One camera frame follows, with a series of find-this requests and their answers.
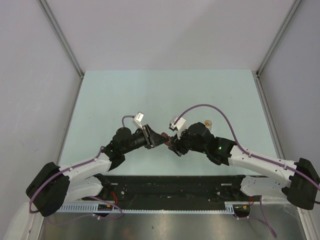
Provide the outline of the red pill organizer box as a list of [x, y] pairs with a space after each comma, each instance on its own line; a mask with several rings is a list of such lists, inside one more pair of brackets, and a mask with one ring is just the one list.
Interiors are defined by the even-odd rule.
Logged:
[[167, 135], [165, 132], [162, 132], [160, 135], [165, 138], [164, 144], [167, 147], [171, 146], [171, 137], [169, 135]]

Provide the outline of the clear pill bottle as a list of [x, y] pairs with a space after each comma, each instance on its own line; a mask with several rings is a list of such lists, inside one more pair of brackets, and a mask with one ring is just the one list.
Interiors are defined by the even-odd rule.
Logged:
[[212, 126], [213, 126], [212, 121], [210, 121], [210, 120], [205, 120], [205, 121], [203, 122], [203, 124], [205, 125], [205, 127], [206, 127], [209, 131], [212, 130]]

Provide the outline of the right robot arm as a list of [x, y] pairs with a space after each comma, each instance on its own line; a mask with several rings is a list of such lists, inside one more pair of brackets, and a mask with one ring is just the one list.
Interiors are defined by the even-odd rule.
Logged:
[[320, 177], [309, 160], [258, 155], [233, 140], [214, 136], [201, 122], [190, 127], [184, 123], [171, 123], [169, 129], [176, 134], [170, 138], [168, 148], [178, 156], [194, 151], [205, 154], [216, 165], [244, 168], [262, 175], [261, 180], [246, 176], [233, 185], [230, 194], [235, 200], [242, 201], [247, 196], [270, 196], [285, 198], [301, 209], [314, 208]]

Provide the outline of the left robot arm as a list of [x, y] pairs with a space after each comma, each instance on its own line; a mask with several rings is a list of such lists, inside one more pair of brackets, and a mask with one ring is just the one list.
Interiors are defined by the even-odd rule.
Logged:
[[125, 161], [125, 155], [141, 147], [153, 149], [169, 142], [165, 133], [153, 131], [149, 125], [135, 132], [127, 127], [119, 128], [110, 143], [101, 146], [94, 157], [74, 165], [58, 166], [54, 162], [45, 164], [25, 193], [29, 197], [29, 213], [40, 213], [48, 217], [67, 202], [97, 197], [105, 200], [111, 188], [99, 177], [114, 170]]

